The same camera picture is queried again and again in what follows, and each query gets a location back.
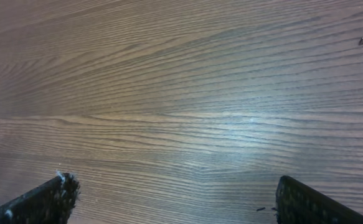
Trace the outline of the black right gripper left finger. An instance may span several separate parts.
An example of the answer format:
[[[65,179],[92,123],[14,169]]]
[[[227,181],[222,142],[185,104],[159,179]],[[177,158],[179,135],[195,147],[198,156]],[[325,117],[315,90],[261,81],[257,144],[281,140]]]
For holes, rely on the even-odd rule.
[[[53,179],[0,206],[0,224],[67,224],[80,182],[70,173]]]

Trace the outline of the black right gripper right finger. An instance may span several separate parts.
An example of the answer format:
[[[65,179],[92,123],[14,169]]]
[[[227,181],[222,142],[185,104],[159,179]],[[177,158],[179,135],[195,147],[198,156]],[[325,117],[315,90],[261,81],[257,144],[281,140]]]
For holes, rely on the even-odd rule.
[[[276,189],[278,224],[363,224],[363,215],[284,175]]]

